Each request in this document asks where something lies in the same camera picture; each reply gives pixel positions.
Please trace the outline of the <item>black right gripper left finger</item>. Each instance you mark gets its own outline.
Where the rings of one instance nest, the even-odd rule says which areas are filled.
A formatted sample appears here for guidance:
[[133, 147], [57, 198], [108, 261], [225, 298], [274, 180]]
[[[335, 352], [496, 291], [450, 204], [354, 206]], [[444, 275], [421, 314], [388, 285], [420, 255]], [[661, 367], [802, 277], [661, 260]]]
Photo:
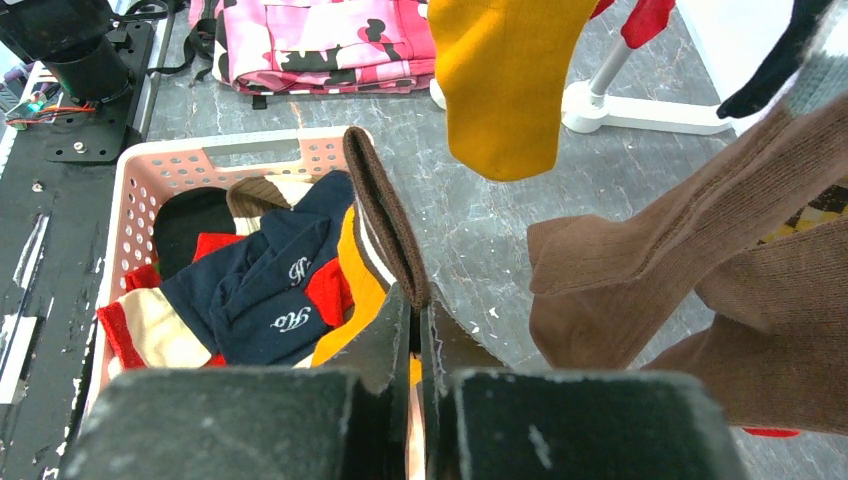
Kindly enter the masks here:
[[62, 460], [66, 479], [402, 479], [411, 307], [399, 287], [312, 369], [119, 375]]

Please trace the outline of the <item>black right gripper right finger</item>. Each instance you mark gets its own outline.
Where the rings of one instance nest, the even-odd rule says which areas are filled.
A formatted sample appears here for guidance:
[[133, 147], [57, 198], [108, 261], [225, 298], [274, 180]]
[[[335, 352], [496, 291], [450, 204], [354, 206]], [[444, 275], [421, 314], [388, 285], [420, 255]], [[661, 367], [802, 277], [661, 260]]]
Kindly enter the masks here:
[[743, 479], [720, 406], [670, 372], [506, 369], [434, 299], [420, 317], [430, 479]]

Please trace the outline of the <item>yellow cloth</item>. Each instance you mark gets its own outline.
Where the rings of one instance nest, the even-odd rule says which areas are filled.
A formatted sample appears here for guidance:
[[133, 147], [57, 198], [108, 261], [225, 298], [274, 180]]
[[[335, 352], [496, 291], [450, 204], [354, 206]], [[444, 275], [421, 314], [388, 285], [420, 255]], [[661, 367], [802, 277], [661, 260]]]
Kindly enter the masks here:
[[517, 181], [557, 161], [569, 64], [594, 1], [432, 1], [435, 77], [450, 153]]

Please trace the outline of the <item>black sock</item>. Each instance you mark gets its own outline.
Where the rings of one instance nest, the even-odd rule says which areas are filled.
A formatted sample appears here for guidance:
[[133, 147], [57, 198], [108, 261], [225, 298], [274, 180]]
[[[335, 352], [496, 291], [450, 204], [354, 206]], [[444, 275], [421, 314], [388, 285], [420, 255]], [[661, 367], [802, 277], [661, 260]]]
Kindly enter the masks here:
[[766, 107], [784, 83], [801, 65], [802, 48], [815, 32], [818, 20], [831, 1], [796, 0], [788, 26], [753, 76], [737, 92], [721, 103], [719, 119], [741, 119]]

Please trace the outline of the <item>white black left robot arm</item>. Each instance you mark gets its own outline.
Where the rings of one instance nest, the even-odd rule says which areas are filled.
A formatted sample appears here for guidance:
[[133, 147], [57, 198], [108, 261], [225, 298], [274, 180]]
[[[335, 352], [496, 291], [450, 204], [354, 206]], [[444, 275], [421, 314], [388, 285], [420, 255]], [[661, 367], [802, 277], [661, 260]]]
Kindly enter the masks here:
[[67, 95], [110, 102], [130, 89], [130, 71], [106, 34], [113, 10], [104, 0], [1, 3], [1, 42], [20, 59], [40, 61]]

